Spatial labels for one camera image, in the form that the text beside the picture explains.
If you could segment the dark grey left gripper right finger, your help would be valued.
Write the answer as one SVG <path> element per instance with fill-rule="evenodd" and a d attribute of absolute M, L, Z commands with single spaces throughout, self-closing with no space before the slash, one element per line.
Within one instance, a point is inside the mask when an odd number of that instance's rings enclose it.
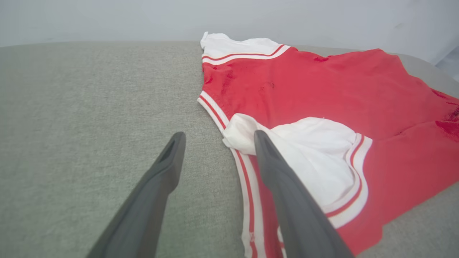
<path fill-rule="evenodd" d="M 273 196 L 287 257 L 354 257 L 268 135 L 257 130 L 254 142 L 263 183 Z"/>

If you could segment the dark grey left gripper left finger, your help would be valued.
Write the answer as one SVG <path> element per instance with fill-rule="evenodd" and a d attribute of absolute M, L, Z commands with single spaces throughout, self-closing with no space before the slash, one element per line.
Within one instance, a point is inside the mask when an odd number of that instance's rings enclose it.
<path fill-rule="evenodd" d="M 154 258 L 169 195 L 179 183 L 186 135 L 172 135 L 151 168 L 145 172 L 88 258 Z"/>

